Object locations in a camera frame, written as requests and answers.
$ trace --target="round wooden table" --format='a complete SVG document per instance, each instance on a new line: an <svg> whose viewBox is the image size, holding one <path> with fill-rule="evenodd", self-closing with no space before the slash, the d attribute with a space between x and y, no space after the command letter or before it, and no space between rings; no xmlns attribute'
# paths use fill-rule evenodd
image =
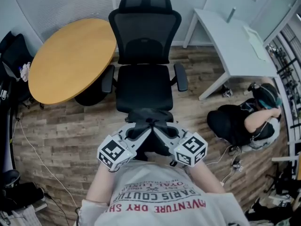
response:
<svg viewBox="0 0 301 226"><path fill-rule="evenodd" d="M28 78L32 96L48 105L77 96L102 74L115 48L114 33L105 20L81 19L66 25L34 57Z"/></svg>

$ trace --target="wooden floor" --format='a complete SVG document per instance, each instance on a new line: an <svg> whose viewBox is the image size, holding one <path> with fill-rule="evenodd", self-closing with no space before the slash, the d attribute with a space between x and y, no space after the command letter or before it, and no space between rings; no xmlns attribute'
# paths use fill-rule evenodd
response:
<svg viewBox="0 0 301 226"><path fill-rule="evenodd" d="M206 116L223 104L240 104L248 99L250 95L244 96L243 91L254 78L231 80L230 87L234 92L231 98L222 98L217 92L199 102L198 96L223 73L216 51L213 47L173 47L169 65L171 76L174 75L172 65L175 62L184 65L189 89L180 93L177 86L173 86L174 108L171 112L182 126L198 132L208 142L209 152L205 161L217 161L228 145L210 131ZM96 159L98 146L108 134L125 124L126 114L115 109L115 95L110 94L101 103L90 107L70 100L59 105L46 105L44 110L40 110L35 103L29 110L22 108L20 116L26 136L43 162L81 205L99 164ZM272 146L241 155L244 169L227 180L225 188L233 192L243 209L249 207L270 184L265 174L275 170L271 157L287 154L286 145L283 116L280 137ZM14 152L21 179L42 187L66 212L69 223L74 223L75 206L70 196L41 164L24 138L19 123L14 136ZM230 172L231 161L232 158L226 154L219 164L211 165L210 169L222 180ZM38 217L44 226L67 225L63 213L53 201L48 200L48 207L39 212Z"/></svg>

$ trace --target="bag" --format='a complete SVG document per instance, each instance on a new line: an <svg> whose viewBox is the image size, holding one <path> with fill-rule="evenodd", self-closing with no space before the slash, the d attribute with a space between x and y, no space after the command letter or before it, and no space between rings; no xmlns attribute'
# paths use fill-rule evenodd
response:
<svg viewBox="0 0 301 226"><path fill-rule="evenodd" d="M35 203L44 197L43 191L34 183L18 184L3 188L0 195L0 210L10 212Z"/></svg>

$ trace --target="chair headrest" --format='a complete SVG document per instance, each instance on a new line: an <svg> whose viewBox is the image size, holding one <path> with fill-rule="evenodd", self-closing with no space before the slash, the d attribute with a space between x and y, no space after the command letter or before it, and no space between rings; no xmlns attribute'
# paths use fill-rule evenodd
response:
<svg viewBox="0 0 301 226"><path fill-rule="evenodd" d="M170 0L121 0L120 13L160 13L171 14Z"/></svg>

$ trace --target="office chair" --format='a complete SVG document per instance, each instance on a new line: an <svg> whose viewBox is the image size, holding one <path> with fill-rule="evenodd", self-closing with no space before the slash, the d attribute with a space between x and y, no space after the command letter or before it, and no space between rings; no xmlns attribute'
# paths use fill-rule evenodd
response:
<svg viewBox="0 0 301 226"><path fill-rule="evenodd" d="M23 104L29 108L24 101L27 99L32 101L28 82L19 79L19 67L32 62L33 57L26 47L24 36L22 34L14 36L11 32L1 41L0 53L0 66L4 66L7 77L12 80L12 103L17 115L18 104Z"/></svg>
<svg viewBox="0 0 301 226"><path fill-rule="evenodd" d="M129 113L134 109L173 108L171 86L179 91L188 87L184 67L175 64L175 77L170 80L168 54L177 32L181 15L172 10L170 0L121 0L119 8L109 15L109 22L119 48L118 81L103 81L102 89L110 92L116 86L116 107Z"/></svg>

